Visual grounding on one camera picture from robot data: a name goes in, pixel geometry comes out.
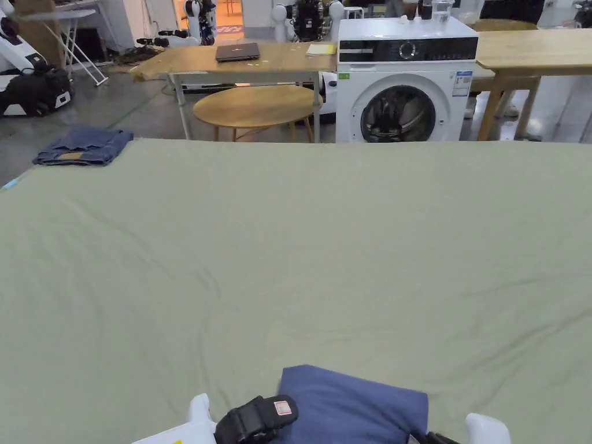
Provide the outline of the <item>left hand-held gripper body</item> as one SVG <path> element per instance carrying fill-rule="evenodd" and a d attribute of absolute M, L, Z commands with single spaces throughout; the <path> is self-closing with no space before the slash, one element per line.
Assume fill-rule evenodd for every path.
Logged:
<path fill-rule="evenodd" d="M 216 443 L 216 425 L 209 414 L 209 397 L 202 393 L 190 402 L 188 422 L 134 443 Z"/>

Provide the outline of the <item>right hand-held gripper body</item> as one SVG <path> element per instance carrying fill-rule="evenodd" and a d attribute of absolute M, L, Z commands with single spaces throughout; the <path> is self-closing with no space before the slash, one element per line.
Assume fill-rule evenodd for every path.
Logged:
<path fill-rule="evenodd" d="M 510 444 L 509 428 L 502 421 L 477 413 L 469 413 L 465 418 L 465 428 L 470 444 Z"/>

